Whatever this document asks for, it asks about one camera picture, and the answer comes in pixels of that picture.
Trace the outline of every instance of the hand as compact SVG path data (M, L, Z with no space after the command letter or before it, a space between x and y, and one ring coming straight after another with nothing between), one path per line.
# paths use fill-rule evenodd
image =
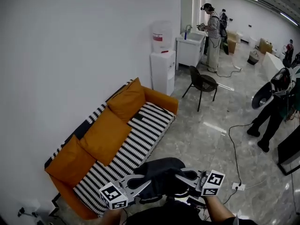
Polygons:
M106 210L100 225L118 225L121 219L123 209Z

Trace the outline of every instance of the person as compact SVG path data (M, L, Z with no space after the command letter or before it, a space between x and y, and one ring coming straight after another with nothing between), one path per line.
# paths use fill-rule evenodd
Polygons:
M291 115L291 112L300 111L300 79L297 78L295 87L291 90L288 98L274 96L274 99L264 107L256 119L252 121L252 127L247 131L251 136L259 137L259 127L270 117L267 130L257 145L268 152L270 139L278 130L283 119Z
M292 57L294 52L293 40L290 40L290 43L286 46L285 59L292 63Z
M222 12L220 12L220 21L224 25L225 29L227 28L227 22L228 22L228 16L226 15L226 10L222 9Z
M203 6L206 14L210 15L207 26L204 27L208 31L209 45L208 45L208 56L207 64L208 71L217 73L219 55L220 55L220 21L215 9L210 3L205 3Z
M126 219L127 225L255 225L252 220L236 218L216 196L206 196L204 201L210 215L211 222L199 218L199 210L189 205L168 197L162 207L155 207L138 212ZM107 210L101 221L101 225L119 225L122 209Z
M300 52L296 54L294 61L292 62L292 67L300 64Z

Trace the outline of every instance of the gray tile floor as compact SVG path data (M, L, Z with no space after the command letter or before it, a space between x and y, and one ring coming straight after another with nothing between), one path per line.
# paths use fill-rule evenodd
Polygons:
M200 92L190 88L184 98L181 98L190 85L190 76L187 67L180 66L176 71L175 90L173 97L179 100L177 119L170 126L163 139L150 156L150 160L176 157L186 166L194 166L199 170L217 170L226 174L225 181L219 193L221 201L234 192L231 189L233 182L239 182L233 144L228 136L228 129L234 125L245 125L259 114L260 111L251 107L252 96L266 82L261 62L252 66L247 63L250 48L247 44L239 44L235 54L220 54L219 75L228 76L235 70L233 64L242 68L240 73L233 73L232 77L218 77L206 71L202 64L198 65L202 74L212 76L218 83L233 88L227 90L219 87L216 100L212 102L213 94L203 93L200 111L197 112ZM256 145L258 138L247 135L247 127L231 129L231 136L236 144L240 176L245 191L238 191L226 204L233 213L249 217L260 225L292 224L296 219L291 175L284 176L277 167L277 146L299 124L294 119L282 123L275 136L270 141L269 153L264 153ZM267 126L265 122L261 128L264 133ZM293 173L295 199L300 210L300 171ZM134 205L128 209L129 214L148 208L159 206L163 201L148 205ZM99 224L100 219L82 221L60 199L60 214L68 224Z

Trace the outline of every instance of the orange sofa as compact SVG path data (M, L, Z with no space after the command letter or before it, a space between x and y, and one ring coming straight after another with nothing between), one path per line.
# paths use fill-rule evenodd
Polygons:
M177 109L177 99L141 86L137 78L69 136L45 163L45 171L81 218L101 217L105 207L98 189L131 174L146 160Z

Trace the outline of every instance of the black office chair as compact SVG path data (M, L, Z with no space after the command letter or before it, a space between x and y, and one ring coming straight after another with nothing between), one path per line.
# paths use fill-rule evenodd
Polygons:
M212 100L212 101L215 101L218 84L216 83L216 80L213 79L211 76L201 75L199 73L198 69L193 66L189 67L189 71L191 73L192 82L182 97L184 97L186 95L186 93L188 92L190 87L194 87L194 88L197 88L198 90L200 90L201 93L200 93L200 99L199 99L199 105L198 105L198 111L199 111L202 92L211 92L213 90L216 90L214 98Z

